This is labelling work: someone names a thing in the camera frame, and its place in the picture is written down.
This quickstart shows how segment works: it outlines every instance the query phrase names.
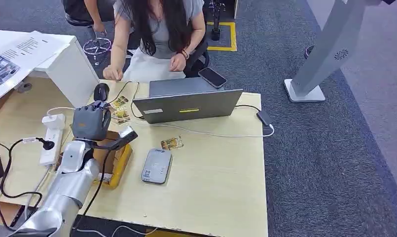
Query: small card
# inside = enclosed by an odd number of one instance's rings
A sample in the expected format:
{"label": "small card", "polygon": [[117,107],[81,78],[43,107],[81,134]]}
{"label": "small card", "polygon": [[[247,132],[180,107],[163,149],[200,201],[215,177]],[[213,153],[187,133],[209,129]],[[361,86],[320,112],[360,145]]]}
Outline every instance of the small card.
{"label": "small card", "polygon": [[160,145],[162,146],[162,149],[164,150],[173,150],[173,149],[177,149],[177,148],[181,148],[184,146],[184,144],[182,143],[182,139],[181,136],[172,138],[172,139],[168,139],[165,141],[161,141]]}
{"label": "small card", "polygon": [[116,110],[114,112],[112,112],[113,116],[117,117],[114,118],[115,119],[115,123],[121,125],[125,122],[128,122],[130,120],[130,116],[129,113],[127,113],[127,111],[125,111],[125,109],[121,109],[121,110]]}
{"label": "small card", "polygon": [[120,110],[120,109],[124,108],[124,105],[127,104],[128,102],[129,102],[129,100],[126,97],[124,97],[124,95],[121,95],[114,102],[111,103],[111,106],[115,110]]}

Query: woman's hand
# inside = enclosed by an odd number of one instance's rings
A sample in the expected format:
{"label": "woman's hand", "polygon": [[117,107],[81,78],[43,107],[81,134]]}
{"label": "woman's hand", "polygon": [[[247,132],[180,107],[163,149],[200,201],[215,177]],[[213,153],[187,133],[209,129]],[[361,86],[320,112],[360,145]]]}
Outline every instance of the woman's hand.
{"label": "woman's hand", "polygon": [[171,72],[182,72],[185,69],[186,59],[182,53],[177,53],[171,58],[171,64],[169,71]]}
{"label": "woman's hand", "polygon": [[106,28],[105,28],[104,24],[102,23],[102,21],[94,22],[94,25],[92,26],[92,28],[94,29],[95,32],[101,32],[101,33],[107,34]]}
{"label": "woman's hand", "polygon": [[107,80],[120,81],[121,79],[123,79],[123,72],[121,69],[117,69],[112,65],[109,65],[104,69],[103,76]]}

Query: white skirt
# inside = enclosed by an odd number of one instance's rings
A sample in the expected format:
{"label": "white skirt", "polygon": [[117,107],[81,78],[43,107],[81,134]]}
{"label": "white skirt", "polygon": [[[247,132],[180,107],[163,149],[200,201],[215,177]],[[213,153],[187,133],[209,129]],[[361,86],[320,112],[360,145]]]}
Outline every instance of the white skirt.
{"label": "white skirt", "polygon": [[123,81],[149,83],[153,80],[185,78],[184,72],[170,72],[170,63],[170,59],[154,58],[137,48],[124,72]]}

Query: black smartphone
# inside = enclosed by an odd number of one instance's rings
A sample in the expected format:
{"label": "black smartphone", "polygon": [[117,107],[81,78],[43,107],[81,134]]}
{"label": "black smartphone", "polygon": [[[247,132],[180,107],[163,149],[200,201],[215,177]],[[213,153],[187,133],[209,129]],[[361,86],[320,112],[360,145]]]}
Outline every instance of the black smartphone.
{"label": "black smartphone", "polygon": [[216,89],[221,88],[227,82],[224,77],[220,76],[220,74],[216,73],[211,68],[204,68],[198,72],[198,75]]}

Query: white power strip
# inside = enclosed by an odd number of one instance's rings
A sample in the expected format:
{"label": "white power strip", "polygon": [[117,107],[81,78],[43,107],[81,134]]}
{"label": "white power strip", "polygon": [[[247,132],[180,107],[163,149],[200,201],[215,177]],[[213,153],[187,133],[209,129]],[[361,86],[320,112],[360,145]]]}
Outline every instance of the white power strip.
{"label": "white power strip", "polygon": [[41,165],[53,165],[56,163],[60,148],[62,144],[63,129],[65,128],[66,117],[64,114],[51,115],[43,118],[42,122],[47,127],[46,136],[44,139],[46,141],[52,141],[55,146],[51,150],[42,150],[40,156]]}

